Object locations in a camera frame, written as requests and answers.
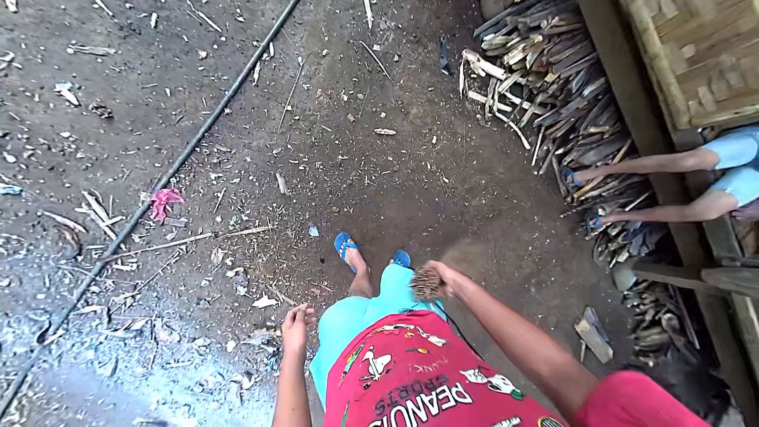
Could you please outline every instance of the pink cloth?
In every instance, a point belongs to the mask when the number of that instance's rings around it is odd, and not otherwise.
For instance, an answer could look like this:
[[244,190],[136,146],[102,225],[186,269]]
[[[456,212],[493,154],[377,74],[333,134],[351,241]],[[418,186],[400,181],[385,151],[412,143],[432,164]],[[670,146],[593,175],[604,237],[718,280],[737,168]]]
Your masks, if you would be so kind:
[[179,193],[178,188],[164,188],[158,190],[150,199],[153,201],[152,209],[150,210],[150,219],[153,221],[160,221],[166,218],[166,205],[169,203],[184,203],[182,195]]

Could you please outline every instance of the blue flip-flop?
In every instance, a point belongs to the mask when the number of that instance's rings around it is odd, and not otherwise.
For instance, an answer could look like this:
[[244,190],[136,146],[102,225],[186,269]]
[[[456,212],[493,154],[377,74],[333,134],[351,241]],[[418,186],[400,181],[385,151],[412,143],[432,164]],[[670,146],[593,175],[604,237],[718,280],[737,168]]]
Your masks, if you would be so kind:
[[395,255],[392,256],[392,263],[408,268],[408,266],[411,265],[411,257],[408,255],[408,252],[399,249],[395,251]]
[[[572,178],[572,182],[568,182],[567,178]],[[575,178],[575,171],[573,171],[572,169],[569,169],[568,167],[564,167],[564,169],[562,169],[562,179],[564,180],[564,183],[566,185],[574,186],[574,185],[582,184],[582,182],[578,181]]]
[[[337,250],[337,253],[340,254],[340,259],[342,259],[343,262],[345,262],[345,253],[348,251],[348,248],[358,249],[357,245],[348,241],[350,238],[351,236],[346,232],[341,232],[335,237],[335,249]],[[354,273],[357,272],[353,267],[351,267],[351,270],[353,270]]]
[[591,234],[594,229],[601,228],[601,215],[597,213],[588,213],[585,215],[585,231]]

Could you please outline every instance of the turquoise shorts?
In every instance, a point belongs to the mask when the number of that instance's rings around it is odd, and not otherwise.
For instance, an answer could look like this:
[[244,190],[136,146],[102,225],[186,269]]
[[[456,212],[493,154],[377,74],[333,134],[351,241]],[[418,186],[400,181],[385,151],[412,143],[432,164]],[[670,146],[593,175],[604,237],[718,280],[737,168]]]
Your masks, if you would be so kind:
[[326,410],[327,375],[345,347],[364,329],[387,315],[397,315],[415,310],[430,310],[444,320],[446,315],[438,304],[414,301],[411,294],[410,268],[390,264],[382,272],[379,296],[364,298],[349,296],[337,301],[322,314],[319,320],[319,350],[310,364],[313,382],[317,386],[322,408]]
[[720,156],[717,169],[730,169],[711,188],[738,198],[738,207],[759,198],[759,126],[747,126],[705,144]]

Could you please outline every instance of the black hose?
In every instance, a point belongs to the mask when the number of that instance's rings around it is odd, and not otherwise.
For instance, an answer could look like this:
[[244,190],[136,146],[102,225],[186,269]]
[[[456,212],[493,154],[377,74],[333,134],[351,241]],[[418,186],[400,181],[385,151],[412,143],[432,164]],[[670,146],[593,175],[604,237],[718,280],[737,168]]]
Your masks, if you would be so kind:
[[[290,13],[292,13],[293,9],[295,9],[295,6],[297,6],[300,1],[301,0],[290,1],[290,4],[282,12],[282,15],[279,16],[279,19],[274,23],[274,27],[266,35],[266,38],[258,47],[258,50],[256,50],[256,53],[253,54],[253,57],[250,58],[250,61],[247,62],[247,65],[245,65],[243,71],[238,75],[237,80],[235,80],[235,82],[227,91],[227,94],[224,96],[221,102],[219,102],[219,105],[213,111],[213,114],[203,123],[203,126],[192,138],[192,141],[187,143],[187,146],[184,148],[184,150],[182,150],[177,160],[174,161],[172,168],[166,171],[166,173],[164,173],[161,177],[160,181],[158,181],[158,183],[153,187],[153,192],[164,188],[166,184],[168,184],[168,181],[174,176],[174,174],[184,165],[185,162],[187,162],[187,159],[190,158],[193,151],[195,150],[195,147],[203,140],[206,132],[211,129],[211,127],[216,123],[216,120],[221,117],[224,112],[224,108],[226,108],[226,106],[229,104],[229,101],[231,101],[231,99],[235,97],[235,94],[238,92],[238,90],[240,90],[240,87],[247,80],[247,76],[250,75],[253,67],[261,59],[263,53],[268,49],[269,43],[271,43],[271,41],[274,39],[274,36],[276,36],[276,34],[282,28],[282,25],[285,24],[285,21],[290,16]],[[73,301],[63,311],[63,313],[61,313],[61,316],[52,323],[46,336],[52,336],[58,332],[58,330],[68,318],[68,315],[72,310],[74,310],[84,294],[87,292],[90,284],[93,282],[93,280],[95,280],[98,274],[102,272],[102,269],[105,268],[105,266],[108,264],[107,260],[109,257],[116,252],[119,245],[127,238],[127,236],[132,233],[132,230],[137,225],[137,223],[140,222],[140,218],[143,217],[148,209],[150,209],[150,200],[144,201],[140,207],[131,215],[131,217],[129,217],[127,225],[121,229],[121,232],[119,232],[118,236],[116,236],[116,239],[111,243],[108,249],[106,249],[106,252],[100,256],[101,261],[97,261],[95,265],[93,265],[92,269],[87,274],[87,277],[79,285],[76,292],[74,292]],[[0,419],[3,419],[5,417],[5,411],[8,410],[11,402],[13,402],[16,394],[21,389],[21,385],[24,384],[24,380],[26,379],[27,375],[29,375],[29,371],[31,371],[32,367],[34,367],[34,364],[39,358],[40,352],[43,348],[43,346],[40,346],[35,348],[35,350],[32,350],[31,359],[29,359],[27,364],[21,368],[16,378],[11,383],[11,386],[5,391],[2,401],[0,401]]]

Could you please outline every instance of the plastic scrap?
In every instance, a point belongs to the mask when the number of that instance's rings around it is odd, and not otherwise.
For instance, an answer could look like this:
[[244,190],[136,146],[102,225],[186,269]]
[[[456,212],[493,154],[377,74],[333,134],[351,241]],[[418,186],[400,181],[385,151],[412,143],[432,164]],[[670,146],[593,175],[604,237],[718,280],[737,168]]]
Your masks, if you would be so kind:
[[24,188],[18,185],[0,184],[0,195],[18,196],[23,190]]
[[160,221],[166,218],[166,205],[169,203],[184,203],[178,188],[164,188],[158,190],[150,199],[153,206],[150,210],[150,219]]

